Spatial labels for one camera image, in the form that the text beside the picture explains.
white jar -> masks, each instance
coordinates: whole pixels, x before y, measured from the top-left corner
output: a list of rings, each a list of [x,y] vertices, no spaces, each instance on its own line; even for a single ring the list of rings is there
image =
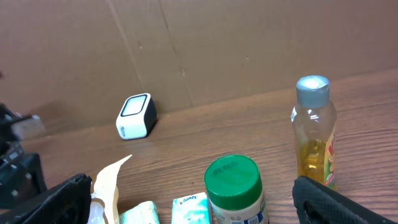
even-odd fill
[[[205,185],[219,224],[268,223],[260,172],[252,159],[217,159],[205,172]]]

cardboard wall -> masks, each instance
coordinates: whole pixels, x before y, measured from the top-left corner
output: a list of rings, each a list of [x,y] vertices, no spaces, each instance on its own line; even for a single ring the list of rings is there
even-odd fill
[[[398,66],[393,0],[0,0],[0,101],[50,133]]]

cooking oil bottle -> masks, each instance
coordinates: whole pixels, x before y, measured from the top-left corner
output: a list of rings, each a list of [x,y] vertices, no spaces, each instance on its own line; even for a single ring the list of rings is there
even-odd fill
[[[296,84],[297,105],[292,112],[298,175],[306,175],[336,190],[336,110],[329,100],[329,80],[319,75]]]

wooden table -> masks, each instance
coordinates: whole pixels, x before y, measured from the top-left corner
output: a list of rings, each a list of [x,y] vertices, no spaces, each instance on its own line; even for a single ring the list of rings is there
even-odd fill
[[[338,191],[398,222],[398,70],[335,80],[331,99],[338,111]],[[294,104],[291,88],[161,114],[145,139],[122,141],[110,124],[23,145],[40,154],[49,187],[79,172],[93,176],[132,154],[118,177],[119,212],[153,200],[161,223],[171,221],[173,198],[205,191],[203,174],[212,161],[244,154],[260,167],[271,223],[298,223]]]

white speaker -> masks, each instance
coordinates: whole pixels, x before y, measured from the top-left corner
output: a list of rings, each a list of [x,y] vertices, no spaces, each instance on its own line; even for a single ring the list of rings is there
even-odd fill
[[[146,137],[157,122],[154,101],[149,93],[130,96],[116,119],[116,128],[124,140]]]

